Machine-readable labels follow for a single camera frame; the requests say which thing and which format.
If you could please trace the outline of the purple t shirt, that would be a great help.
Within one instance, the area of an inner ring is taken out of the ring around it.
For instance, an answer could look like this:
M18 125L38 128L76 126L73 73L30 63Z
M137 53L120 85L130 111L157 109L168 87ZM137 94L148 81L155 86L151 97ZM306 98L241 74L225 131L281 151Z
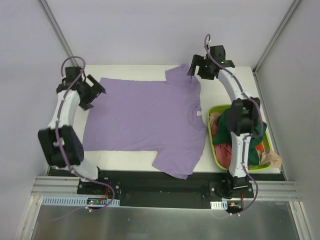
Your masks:
M164 81L102 78L106 93L89 110L86 151L155 151L152 166L187 179L199 162L207 126L201 115L201 84L189 66L165 72Z

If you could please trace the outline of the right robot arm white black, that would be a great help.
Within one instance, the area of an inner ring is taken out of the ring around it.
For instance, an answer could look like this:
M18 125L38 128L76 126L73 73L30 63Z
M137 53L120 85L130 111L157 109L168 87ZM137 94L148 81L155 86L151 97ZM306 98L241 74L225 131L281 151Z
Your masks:
M260 100L252 97L242 87L236 75L235 65L226 59L222 45L204 44L205 56L195 54L191 61L189 76L198 75L201 79L218 79L224 86L231 100L231 107L226 118L226 127L231 135L231 163L226 179L215 187L215 194L230 200L237 197L250 186L248 156L250 141L263 133L255 134L257 125L262 125Z

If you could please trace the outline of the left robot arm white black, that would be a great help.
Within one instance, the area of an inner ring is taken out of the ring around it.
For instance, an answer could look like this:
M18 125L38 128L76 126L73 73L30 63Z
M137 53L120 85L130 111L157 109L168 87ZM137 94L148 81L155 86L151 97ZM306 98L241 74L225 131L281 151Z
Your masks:
M100 168L85 158L84 147L73 124L77 107L87 111L93 108L92 102L105 93L105 88L90 74L85 75L83 68L66 67L56 88L57 105L52 120L37 134L48 165L69 171L84 183L89 182L89 190L96 195L105 191L106 183L100 179Z

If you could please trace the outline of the light pink t shirt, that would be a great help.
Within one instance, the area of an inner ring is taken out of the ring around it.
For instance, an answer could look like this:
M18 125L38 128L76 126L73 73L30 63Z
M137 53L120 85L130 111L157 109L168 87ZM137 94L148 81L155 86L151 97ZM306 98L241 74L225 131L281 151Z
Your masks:
M217 121L218 117L220 116L221 114L219 112L211 112L209 114L209 117L208 117L208 120L209 120L209 123L210 123L210 126L212 127L213 124Z

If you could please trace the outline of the dark green t shirt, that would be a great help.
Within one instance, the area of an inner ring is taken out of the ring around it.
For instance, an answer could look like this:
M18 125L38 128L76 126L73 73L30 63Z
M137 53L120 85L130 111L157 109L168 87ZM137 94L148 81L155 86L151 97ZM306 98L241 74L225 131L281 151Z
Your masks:
M222 133L224 129L227 129L227 116L229 114L230 109L227 108L223 111L220 116L217 118L216 123L219 128L218 133ZM257 152L257 146L260 145L264 139L265 132L267 129L267 124L265 122L262 123L263 126L263 135L257 138L252 138L249 144L249 152L248 152L248 165L257 166L259 165L259 156Z

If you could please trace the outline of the red pink t shirt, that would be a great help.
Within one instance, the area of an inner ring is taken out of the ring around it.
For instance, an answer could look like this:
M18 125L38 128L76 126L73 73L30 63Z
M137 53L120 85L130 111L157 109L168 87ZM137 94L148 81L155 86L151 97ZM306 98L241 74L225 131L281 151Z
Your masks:
M211 126L211 139L215 152L215 156L219 165L228 169L232 160L232 140L231 134L227 129L223 129L222 133L218 132L219 127L217 121Z

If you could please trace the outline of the lime green plastic basket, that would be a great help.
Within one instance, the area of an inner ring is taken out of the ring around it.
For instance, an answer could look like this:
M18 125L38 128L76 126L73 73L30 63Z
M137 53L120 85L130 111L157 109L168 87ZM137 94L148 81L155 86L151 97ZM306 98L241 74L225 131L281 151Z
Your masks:
M216 105L211 107L207 113L213 158L217 166L224 171L229 169L232 159L232 138L226 127L226 114L230 107L229 104ZM281 166L282 159L272 150L266 132L263 137L252 139L248 153L249 173L265 171L270 167L279 169Z

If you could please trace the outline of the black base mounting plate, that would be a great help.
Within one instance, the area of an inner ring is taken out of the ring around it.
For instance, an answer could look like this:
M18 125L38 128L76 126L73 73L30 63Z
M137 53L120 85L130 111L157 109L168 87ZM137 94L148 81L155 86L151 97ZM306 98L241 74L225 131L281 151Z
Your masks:
M209 209L227 192L225 173L196 172L187 179L163 172L103 170L103 185L79 181L77 193L115 198L122 207Z

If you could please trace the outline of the beige t shirt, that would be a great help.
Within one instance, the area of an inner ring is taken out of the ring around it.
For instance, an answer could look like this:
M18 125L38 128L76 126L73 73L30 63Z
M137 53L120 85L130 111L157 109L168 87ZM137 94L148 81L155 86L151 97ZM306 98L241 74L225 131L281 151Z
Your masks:
M267 165L272 168L282 167L282 158L272 149L258 150L259 165Z

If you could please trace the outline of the left aluminium frame post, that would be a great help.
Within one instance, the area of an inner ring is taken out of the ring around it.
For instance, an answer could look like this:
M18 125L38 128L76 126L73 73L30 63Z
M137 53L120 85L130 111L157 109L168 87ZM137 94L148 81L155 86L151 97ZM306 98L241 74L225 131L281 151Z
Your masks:
M70 48L70 45L54 15L53 10L51 9L47 0L37 0L42 12L44 13L53 33L55 34L63 52L66 57L74 57L73 51Z

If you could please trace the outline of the aluminium frame post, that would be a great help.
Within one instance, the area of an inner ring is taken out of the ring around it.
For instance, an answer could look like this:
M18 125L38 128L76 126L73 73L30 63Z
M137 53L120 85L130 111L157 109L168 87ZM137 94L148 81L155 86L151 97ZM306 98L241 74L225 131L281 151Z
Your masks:
M47 0L37 0L42 12L44 13L53 33L55 34L63 52L66 57L74 57L73 51L70 48L70 45L54 15L53 10L51 9Z
M289 22L291 21L292 17L298 10L299 6L301 5L302 0L293 0L287 11L285 12L284 16L282 17L280 23L278 24L277 28L275 29L274 33L272 34L269 42L267 43L265 49L263 50L258 62L252 69L253 75L256 76L261 67L263 66L264 62L267 60L267 57L271 53L272 49L275 47L277 41L280 39L281 35L285 31L286 27L288 26Z

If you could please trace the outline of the aluminium front rail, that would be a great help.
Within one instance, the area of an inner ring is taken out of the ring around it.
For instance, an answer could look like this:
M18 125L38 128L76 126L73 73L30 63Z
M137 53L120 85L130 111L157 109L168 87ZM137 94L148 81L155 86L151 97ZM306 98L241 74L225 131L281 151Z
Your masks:
M75 196L79 178L74 176L38 176L31 194L39 196ZM264 201L301 201L298 186L292 181L258 180L258 200Z

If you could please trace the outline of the right aluminium frame post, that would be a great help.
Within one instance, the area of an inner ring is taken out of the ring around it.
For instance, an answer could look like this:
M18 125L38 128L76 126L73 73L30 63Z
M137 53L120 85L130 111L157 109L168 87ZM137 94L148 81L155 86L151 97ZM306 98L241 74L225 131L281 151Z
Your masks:
M289 22L291 21L292 17L298 10L299 6L301 5L302 0L293 0L287 11L285 12L284 16L282 17L280 23L278 24L277 28L275 29L274 33L272 34L269 42L267 43L265 49L263 50L258 62L252 69L253 75L256 76L261 67L263 66L264 62L267 60L267 57L271 53L272 49L275 47L277 41L280 39L281 35L285 31L286 27L288 26Z

